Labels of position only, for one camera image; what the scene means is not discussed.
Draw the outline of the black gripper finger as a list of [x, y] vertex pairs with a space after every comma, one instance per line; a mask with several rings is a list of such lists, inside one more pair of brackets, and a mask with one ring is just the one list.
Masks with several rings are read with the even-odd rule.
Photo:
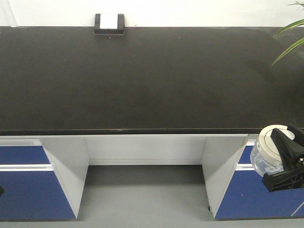
[[5, 190], [0, 186], [0, 197], [3, 195], [4, 192]]
[[287, 126], [287, 130], [294, 134], [293, 140], [278, 128], [274, 128], [271, 133], [271, 139], [279, 152], [284, 171], [304, 165], [304, 130], [292, 124]]
[[262, 183], [269, 192], [291, 190], [304, 187], [304, 167], [278, 172], [272, 175], [264, 174]]

